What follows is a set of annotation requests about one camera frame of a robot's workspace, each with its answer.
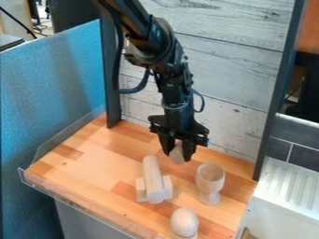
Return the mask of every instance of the white container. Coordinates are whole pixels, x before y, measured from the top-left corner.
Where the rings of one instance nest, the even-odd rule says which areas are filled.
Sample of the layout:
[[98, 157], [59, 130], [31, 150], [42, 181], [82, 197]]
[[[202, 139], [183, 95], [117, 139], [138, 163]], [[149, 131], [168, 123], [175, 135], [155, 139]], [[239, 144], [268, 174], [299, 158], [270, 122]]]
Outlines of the white container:
[[203, 204], [218, 204], [219, 192], [225, 184], [225, 171], [217, 164], [204, 163], [197, 168], [196, 185], [199, 200]]

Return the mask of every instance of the cable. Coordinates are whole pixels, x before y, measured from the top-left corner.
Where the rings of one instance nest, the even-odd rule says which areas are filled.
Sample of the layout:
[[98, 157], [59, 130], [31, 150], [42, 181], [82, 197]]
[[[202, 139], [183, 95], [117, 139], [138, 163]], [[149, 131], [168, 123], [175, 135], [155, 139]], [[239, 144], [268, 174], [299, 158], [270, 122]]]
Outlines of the cable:
[[35, 32], [35, 33], [38, 34], [38, 35], [42, 35], [42, 36], [50, 36], [50, 35], [41, 34], [39, 32]]
[[7, 12], [6, 10], [4, 10], [2, 7], [0, 7], [0, 10], [2, 10], [4, 13], [6, 13], [13, 21], [15, 21], [18, 25], [20, 25], [21, 27], [23, 27], [27, 34], [32, 35], [35, 39], [37, 39], [36, 35], [26, 26], [24, 25], [21, 21], [19, 21], [18, 19], [16, 19], [14, 16], [12, 16], [9, 12]]
[[194, 90], [194, 89], [191, 89], [191, 92], [193, 92], [194, 94], [200, 96], [200, 98], [201, 98], [201, 108], [200, 108], [200, 110], [197, 110], [197, 109], [194, 108], [194, 111], [195, 111], [196, 113], [201, 113], [201, 112], [203, 111], [203, 109], [205, 108], [205, 99], [204, 99], [204, 97], [202, 96], [202, 94], [199, 93], [198, 91], [196, 91], [196, 90]]
[[130, 94], [130, 93], [137, 93], [137, 92], [141, 91], [142, 89], [144, 89], [146, 87], [149, 75], [150, 75], [150, 71], [149, 71], [149, 69], [146, 69], [141, 82], [136, 87], [130, 88], [130, 89], [120, 89], [119, 93]]
[[300, 82], [300, 84], [287, 96], [285, 97], [285, 101], [288, 100], [294, 93], [297, 92], [297, 90], [299, 90], [299, 88], [303, 85], [303, 83], [305, 82], [305, 77], [302, 79], [302, 81]]

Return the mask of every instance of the wooden tabletop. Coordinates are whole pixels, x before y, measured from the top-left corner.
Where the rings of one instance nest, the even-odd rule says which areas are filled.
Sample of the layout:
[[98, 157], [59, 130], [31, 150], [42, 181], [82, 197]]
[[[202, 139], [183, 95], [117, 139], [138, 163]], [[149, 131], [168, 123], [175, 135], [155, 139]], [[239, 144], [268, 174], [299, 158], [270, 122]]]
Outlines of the wooden tabletop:
[[[172, 177], [174, 197], [161, 204], [135, 200], [135, 178], [143, 176], [141, 161], [150, 154], [159, 157], [162, 173]], [[204, 162], [218, 163], [227, 172], [218, 205], [201, 204], [196, 197], [194, 175]], [[40, 189], [144, 238], [154, 238], [154, 233], [171, 238], [171, 214], [182, 206], [198, 214], [199, 238], [229, 239], [256, 186], [250, 179], [254, 167], [251, 162], [202, 147], [191, 162], [175, 165], [146, 127], [123, 120], [109, 130], [103, 114], [31, 165], [25, 177]]]

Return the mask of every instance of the white wooden planks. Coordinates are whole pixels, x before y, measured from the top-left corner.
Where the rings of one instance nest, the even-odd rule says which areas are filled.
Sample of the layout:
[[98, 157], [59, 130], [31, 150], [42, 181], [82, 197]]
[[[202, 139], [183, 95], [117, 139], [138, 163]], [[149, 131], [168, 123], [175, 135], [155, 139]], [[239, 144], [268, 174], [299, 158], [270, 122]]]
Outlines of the white wooden planks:
[[178, 33], [283, 50], [294, 0], [141, 0]]
[[[121, 75], [121, 87], [132, 87], [139, 79]], [[163, 114], [156, 84], [148, 82], [136, 94], [123, 95], [122, 112], [130, 120], [147, 122], [149, 115]], [[205, 110], [196, 114], [198, 122], [210, 129], [211, 148], [253, 161], [259, 149], [266, 113], [205, 97]]]
[[[216, 99], [268, 111], [282, 53], [189, 35], [176, 36], [189, 57], [195, 89]], [[122, 74], [142, 78], [144, 71], [122, 61]]]
[[[254, 162], [294, 0], [141, 2], [178, 33], [194, 88], [205, 95], [205, 111], [196, 117], [211, 131], [210, 147]], [[121, 86], [136, 85], [144, 71], [122, 61]], [[163, 113], [160, 97], [154, 82], [123, 96], [125, 118], [148, 125], [149, 115]]]

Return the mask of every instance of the blue fabric panel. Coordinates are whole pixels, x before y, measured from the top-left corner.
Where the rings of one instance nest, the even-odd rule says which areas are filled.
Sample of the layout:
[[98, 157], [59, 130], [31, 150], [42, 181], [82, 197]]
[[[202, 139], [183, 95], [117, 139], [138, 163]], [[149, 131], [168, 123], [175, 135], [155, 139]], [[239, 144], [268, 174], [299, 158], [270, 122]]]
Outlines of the blue fabric panel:
[[[49, 219], [42, 206], [52, 201], [22, 185], [17, 168], [26, 168], [41, 144], [104, 104], [100, 23], [20, 45], [0, 57], [4, 239], [45, 239], [54, 225], [33, 219], [37, 226], [31, 226], [30, 220]], [[37, 237], [25, 227], [37, 227]]]

